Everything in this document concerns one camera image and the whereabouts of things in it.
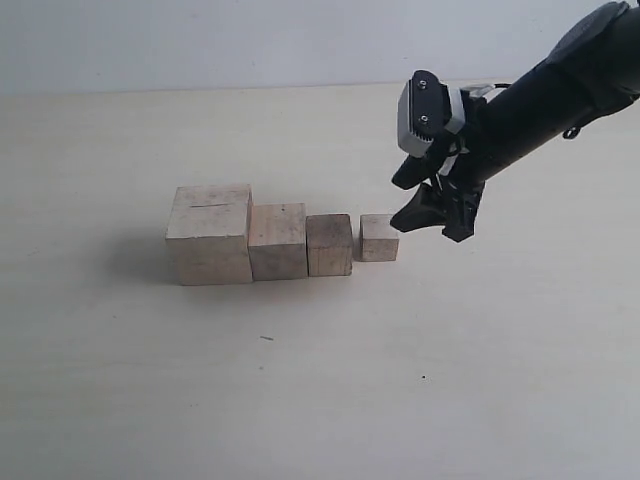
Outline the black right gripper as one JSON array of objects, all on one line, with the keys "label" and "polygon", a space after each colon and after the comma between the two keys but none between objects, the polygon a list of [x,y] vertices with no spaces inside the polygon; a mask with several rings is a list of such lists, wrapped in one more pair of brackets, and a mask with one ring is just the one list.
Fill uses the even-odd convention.
[{"label": "black right gripper", "polygon": [[[589,93],[578,81],[557,66],[541,62],[476,109],[466,125],[465,151],[444,163],[439,179],[460,190],[474,188],[573,127],[592,107]],[[408,233],[446,226],[442,188],[422,183],[434,172],[428,156],[411,155],[396,170],[391,179],[394,186],[410,190],[421,184],[392,216],[390,225],[395,230]]]}]

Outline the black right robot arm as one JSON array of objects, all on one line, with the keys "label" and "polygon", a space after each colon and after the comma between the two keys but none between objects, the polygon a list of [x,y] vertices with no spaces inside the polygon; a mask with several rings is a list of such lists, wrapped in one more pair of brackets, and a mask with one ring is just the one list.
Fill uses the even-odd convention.
[{"label": "black right robot arm", "polygon": [[392,183],[416,193],[391,226],[439,226],[455,242],[473,236],[487,180],[638,98],[639,9],[625,1],[581,19],[513,83],[453,87],[415,71],[398,101],[397,143],[407,157]]}]

